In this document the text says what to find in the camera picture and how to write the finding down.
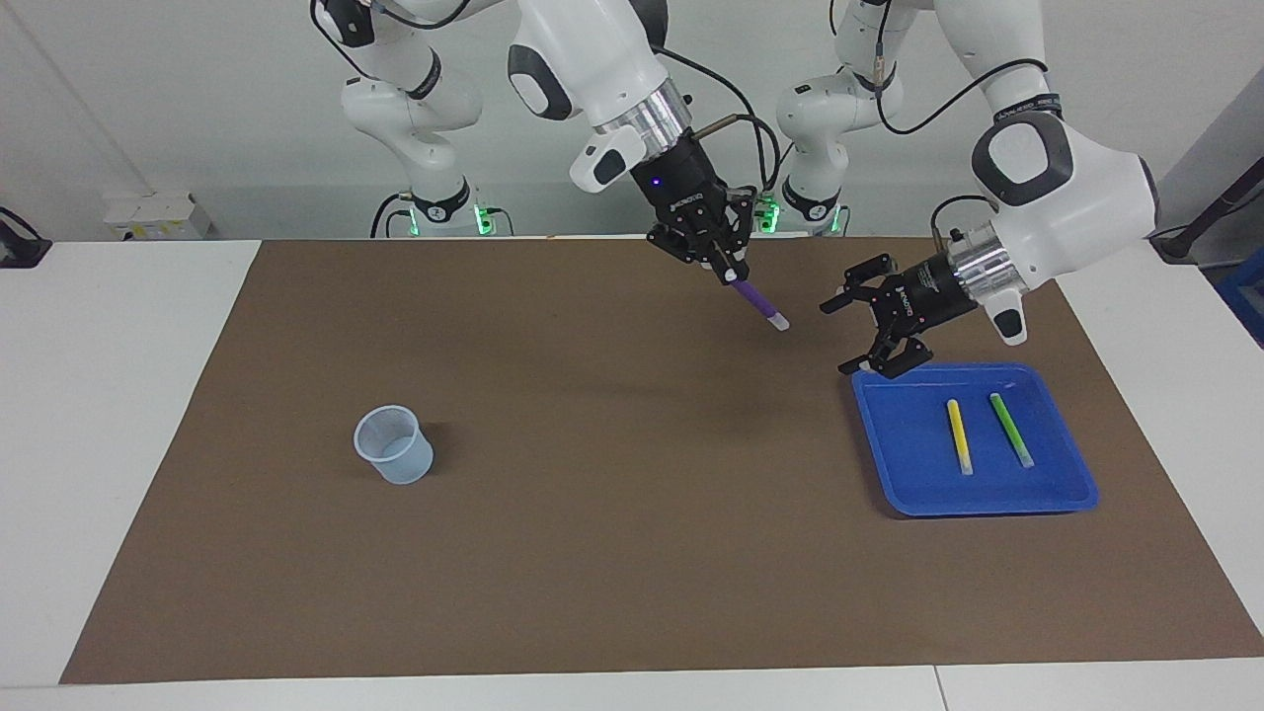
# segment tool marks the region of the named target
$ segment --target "table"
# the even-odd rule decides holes
[[[258,245],[59,244],[39,269],[0,273],[0,639],[19,640],[0,653],[0,706],[1264,706],[1264,659],[51,688]],[[1060,283],[1260,626],[1264,353],[1196,269],[1145,244]]]

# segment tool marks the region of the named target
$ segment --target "translucent cup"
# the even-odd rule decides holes
[[[360,420],[355,453],[398,486],[416,482],[435,463],[435,449],[421,434],[417,416],[399,405],[378,407]]]

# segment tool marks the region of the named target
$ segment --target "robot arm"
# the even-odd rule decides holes
[[[415,213],[428,223],[428,232],[488,229],[477,210],[477,187],[458,166],[456,149],[440,135],[474,125],[483,99],[463,73],[444,66],[421,30],[383,11],[413,22],[446,16],[458,3],[388,0],[369,8],[359,0],[317,1],[317,22],[372,77],[346,83],[343,110],[351,125],[403,164]],[[497,1],[474,0],[461,16]]]
[[[755,189],[729,190],[690,129],[691,116],[650,48],[666,37],[665,0],[518,0],[509,81],[542,119],[584,114],[595,134],[570,177],[600,192],[631,172],[655,207],[648,234],[723,283],[744,281]]]
[[[900,8],[900,0],[891,1],[896,5],[884,8],[891,13],[889,28]],[[872,4],[854,0],[852,9],[872,20],[872,8],[865,8]],[[954,230],[944,252],[908,271],[899,272],[885,254],[847,271],[838,296],[822,310],[865,301],[878,334],[866,354],[839,367],[844,373],[870,368],[897,377],[932,358],[919,334],[978,306],[1005,343],[1018,345],[1028,334],[1023,295],[1144,238],[1157,221],[1158,194],[1145,162],[1063,123],[1044,78],[1039,0],[937,0],[934,9],[966,68],[976,80],[987,77],[980,86],[995,123],[976,144],[972,167],[997,214],[967,234]],[[846,42],[867,46],[873,37],[857,32]],[[885,54],[876,56],[872,75],[853,71],[857,81],[877,87],[890,81],[884,65],[892,72],[895,66]],[[885,109],[885,94],[882,100]]]

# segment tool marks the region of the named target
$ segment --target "blue plastic tray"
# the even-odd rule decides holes
[[[887,500],[908,516],[1058,514],[1097,506],[1085,466],[1044,381],[1021,364],[923,366],[899,380],[852,376]],[[988,395],[1000,392],[1035,467],[1024,469]],[[957,463],[948,400],[966,423],[973,476]]]

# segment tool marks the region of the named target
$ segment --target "purple pen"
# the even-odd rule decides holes
[[[790,321],[781,315],[781,311],[779,311],[771,301],[760,294],[760,290],[751,286],[750,282],[734,281],[731,286],[736,288],[737,292],[741,294],[747,301],[750,301],[751,306],[758,309],[760,314],[763,314],[763,318],[767,319],[769,323],[777,330],[790,330]]]

